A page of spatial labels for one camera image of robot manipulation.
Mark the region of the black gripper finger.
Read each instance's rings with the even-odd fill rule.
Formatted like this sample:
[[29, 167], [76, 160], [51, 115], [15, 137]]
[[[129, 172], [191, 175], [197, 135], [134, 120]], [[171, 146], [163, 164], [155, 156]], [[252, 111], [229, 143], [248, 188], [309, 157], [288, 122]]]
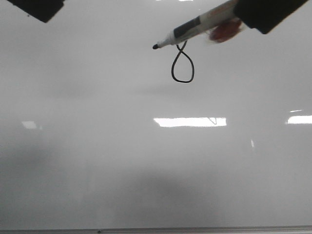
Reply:
[[272, 31], [307, 0], [239, 0], [234, 15], [262, 34]]
[[64, 0], [8, 0], [28, 15], [47, 23], [64, 6]]

